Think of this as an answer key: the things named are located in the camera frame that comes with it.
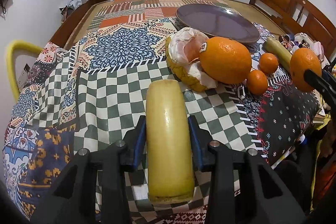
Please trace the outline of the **large navel orange with sticker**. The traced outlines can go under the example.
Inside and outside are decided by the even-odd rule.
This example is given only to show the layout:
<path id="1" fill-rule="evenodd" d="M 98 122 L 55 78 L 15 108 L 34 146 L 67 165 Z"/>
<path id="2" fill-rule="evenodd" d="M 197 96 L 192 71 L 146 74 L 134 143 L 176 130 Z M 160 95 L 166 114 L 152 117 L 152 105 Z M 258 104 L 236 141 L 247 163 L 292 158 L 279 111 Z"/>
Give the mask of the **large navel orange with sticker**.
<path id="1" fill-rule="evenodd" d="M 290 60 L 290 75 L 296 88 L 302 92 L 310 93 L 314 90 L 304 80 L 304 72 L 310 69 L 316 75 L 322 76 L 321 63 L 315 53 L 308 48 L 297 49 Z"/>

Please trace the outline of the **smooth green-yellow sugarcane piece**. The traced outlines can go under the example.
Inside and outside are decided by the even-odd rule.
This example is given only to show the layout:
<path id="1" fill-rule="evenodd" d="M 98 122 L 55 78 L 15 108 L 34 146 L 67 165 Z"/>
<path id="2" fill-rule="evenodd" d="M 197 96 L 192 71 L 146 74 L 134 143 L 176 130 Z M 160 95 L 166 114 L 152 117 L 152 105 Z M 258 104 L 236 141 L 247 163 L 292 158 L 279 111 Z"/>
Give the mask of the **smooth green-yellow sugarcane piece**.
<path id="1" fill-rule="evenodd" d="M 193 154 L 185 100 L 176 80 L 157 80 L 146 94 L 148 197 L 152 203 L 190 201 Z"/>

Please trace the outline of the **rough-ended yellow sugarcane piece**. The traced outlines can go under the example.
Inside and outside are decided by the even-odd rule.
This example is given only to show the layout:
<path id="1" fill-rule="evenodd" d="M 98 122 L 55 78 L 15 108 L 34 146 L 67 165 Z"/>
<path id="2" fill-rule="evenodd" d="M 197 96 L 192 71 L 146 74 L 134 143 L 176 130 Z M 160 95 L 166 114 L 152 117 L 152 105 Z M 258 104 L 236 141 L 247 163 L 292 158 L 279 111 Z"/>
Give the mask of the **rough-ended yellow sugarcane piece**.
<path id="1" fill-rule="evenodd" d="M 275 38 L 268 36 L 263 44 L 263 49 L 266 52 L 274 54 L 281 66 L 289 73 L 290 60 L 292 54 Z"/>

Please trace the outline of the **medium orange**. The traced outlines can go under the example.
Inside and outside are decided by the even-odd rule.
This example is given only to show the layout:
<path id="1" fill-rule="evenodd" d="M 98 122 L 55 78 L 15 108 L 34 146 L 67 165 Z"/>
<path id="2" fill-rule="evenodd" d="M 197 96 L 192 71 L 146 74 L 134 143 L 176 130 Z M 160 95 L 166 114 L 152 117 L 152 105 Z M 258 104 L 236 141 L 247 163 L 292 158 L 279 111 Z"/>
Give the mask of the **medium orange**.
<path id="1" fill-rule="evenodd" d="M 222 37 L 210 38 L 202 44 L 199 61 L 210 77 L 224 84 L 242 83 L 252 68 L 248 49 L 236 40 Z"/>

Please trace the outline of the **small mandarin orange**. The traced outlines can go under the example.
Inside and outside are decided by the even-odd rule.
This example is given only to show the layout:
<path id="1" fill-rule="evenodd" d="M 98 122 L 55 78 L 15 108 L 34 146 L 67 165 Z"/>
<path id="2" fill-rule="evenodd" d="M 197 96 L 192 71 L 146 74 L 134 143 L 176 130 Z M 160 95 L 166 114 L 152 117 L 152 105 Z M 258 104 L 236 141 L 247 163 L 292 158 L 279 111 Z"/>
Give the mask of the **small mandarin orange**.
<path id="1" fill-rule="evenodd" d="M 275 73 L 278 69 L 278 59 L 272 53 L 264 53 L 259 59 L 259 68 L 266 75 Z"/>

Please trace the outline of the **smaller mandarin orange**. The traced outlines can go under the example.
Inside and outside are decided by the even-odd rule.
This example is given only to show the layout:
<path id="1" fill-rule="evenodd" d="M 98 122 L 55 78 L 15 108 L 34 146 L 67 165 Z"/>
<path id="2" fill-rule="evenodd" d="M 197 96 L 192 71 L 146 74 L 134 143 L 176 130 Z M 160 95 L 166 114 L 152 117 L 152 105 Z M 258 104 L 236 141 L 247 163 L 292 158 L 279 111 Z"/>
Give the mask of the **smaller mandarin orange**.
<path id="1" fill-rule="evenodd" d="M 254 95 L 263 95 L 268 89 L 266 75 L 260 70 L 251 71 L 247 77 L 247 88 Z"/>

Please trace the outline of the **dark purple round plate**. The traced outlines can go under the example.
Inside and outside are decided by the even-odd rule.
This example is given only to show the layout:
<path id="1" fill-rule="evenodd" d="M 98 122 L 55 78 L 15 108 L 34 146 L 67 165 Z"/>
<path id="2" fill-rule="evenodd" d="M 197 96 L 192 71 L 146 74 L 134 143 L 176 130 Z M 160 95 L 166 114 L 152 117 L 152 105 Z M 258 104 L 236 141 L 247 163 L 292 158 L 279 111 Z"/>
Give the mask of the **dark purple round plate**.
<path id="1" fill-rule="evenodd" d="M 230 38 L 243 44 L 260 39 L 255 25 L 229 7 L 198 3 L 183 5 L 176 10 L 176 16 L 184 25 L 209 36 Z"/>

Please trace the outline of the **wooden bed footboard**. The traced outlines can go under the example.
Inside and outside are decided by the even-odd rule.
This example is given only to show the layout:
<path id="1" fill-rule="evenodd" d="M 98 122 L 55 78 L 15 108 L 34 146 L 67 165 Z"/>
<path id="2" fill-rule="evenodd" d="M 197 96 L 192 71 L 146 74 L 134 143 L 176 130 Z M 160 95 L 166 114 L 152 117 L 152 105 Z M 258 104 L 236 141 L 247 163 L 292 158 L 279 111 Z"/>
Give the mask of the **wooden bed footboard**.
<path id="1" fill-rule="evenodd" d="M 77 25 L 91 6 L 92 2 L 91 0 L 88 0 L 86 3 L 82 4 L 74 12 L 72 12 L 72 14 L 68 16 L 64 23 L 62 23 L 58 30 L 54 33 L 54 35 L 50 39 L 50 42 L 64 48 L 72 32 L 77 27 Z"/>

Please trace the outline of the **clothes heap on footboard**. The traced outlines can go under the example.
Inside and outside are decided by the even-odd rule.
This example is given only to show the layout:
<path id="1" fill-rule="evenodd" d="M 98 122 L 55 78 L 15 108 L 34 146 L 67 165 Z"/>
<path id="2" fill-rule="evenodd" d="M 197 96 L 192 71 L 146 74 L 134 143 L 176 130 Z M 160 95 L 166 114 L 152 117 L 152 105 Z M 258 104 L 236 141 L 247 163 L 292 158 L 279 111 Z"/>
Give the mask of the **clothes heap on footboard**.
<path id="1" fill-rule="evenodd" d="M 82 4 L 82 0 L 68 0 L 66 4 L 59 9 L 61 22 L 64 23 L 66 19 L 72 14 L 72 12 L 74 12 Z"/>

